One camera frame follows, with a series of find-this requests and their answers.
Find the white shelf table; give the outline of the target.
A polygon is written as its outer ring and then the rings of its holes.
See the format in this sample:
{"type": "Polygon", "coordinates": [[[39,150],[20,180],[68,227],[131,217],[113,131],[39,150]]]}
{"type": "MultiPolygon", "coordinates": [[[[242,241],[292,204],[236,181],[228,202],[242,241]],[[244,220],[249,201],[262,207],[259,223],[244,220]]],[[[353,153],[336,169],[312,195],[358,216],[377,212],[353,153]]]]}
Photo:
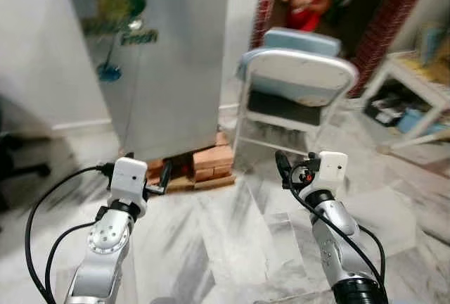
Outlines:
{"type": "Polygon", "coordinates": [[[397,149],[414,144],[450,140],[449,129],[425,134],[425,130],[433,125],[441,114],[450,111],[450,88],[444,83],[431,82],[431,76],[425,67],[416,63],[416,56],[417,54],[411,51],[387,54],[364,87],[361,99],[369,101],[379,92],[386,79],[392,77],[422,98],[422,101],[430,104],[430,110],[424,113],[423,118],[408,133],[377,146],[377,151],[382,155],[392,155],[397,149]]]}

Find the small blue box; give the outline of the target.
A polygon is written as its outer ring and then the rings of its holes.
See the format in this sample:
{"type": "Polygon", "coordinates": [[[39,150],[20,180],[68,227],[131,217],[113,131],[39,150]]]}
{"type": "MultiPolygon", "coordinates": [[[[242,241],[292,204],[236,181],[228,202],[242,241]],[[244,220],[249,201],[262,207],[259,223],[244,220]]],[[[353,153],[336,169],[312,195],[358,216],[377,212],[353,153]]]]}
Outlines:
{"type": "Polygon", "coordinates": [[[411,130],[415,126],[417,126],[419,120],[423,118],[423,115],[423,111],[418,110],[417,108],[406,108],[403,115],[396,124],[396,128],[402,134],[407,134],[411,132],[411,130]]]}

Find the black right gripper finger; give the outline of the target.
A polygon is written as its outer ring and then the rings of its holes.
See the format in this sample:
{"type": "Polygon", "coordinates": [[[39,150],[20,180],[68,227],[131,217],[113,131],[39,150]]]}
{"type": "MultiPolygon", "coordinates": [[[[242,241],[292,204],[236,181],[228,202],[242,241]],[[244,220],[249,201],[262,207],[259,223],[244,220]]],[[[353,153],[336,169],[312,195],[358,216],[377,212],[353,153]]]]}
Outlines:
{"type": "Polygon", "coordinates": [[[292,180],[292,165],[290,165],[290,160],[287,156],[287,153],[282,150],[277,150],[274,153],[274,160],[276,160],[277,171],[281,178],[282,188],[283,189],[292,189],[293,188],[293,180],[292,180]]]}

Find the red brick stack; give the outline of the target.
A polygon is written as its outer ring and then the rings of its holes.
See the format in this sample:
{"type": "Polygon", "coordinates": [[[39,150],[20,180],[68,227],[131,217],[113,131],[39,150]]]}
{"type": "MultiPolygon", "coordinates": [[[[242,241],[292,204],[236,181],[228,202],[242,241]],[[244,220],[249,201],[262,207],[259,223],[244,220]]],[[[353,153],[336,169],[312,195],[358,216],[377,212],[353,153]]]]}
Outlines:
{"type": "Polygon", "coordinates": [[[218,132],[214,146],[183,153],[174,157],[152,160],[148,163],[147,180],[160,181],[165,160],[172,162],[171,179],[166,194],[205,191],[234,184],[234,152],[224,132],[218,132]]]}

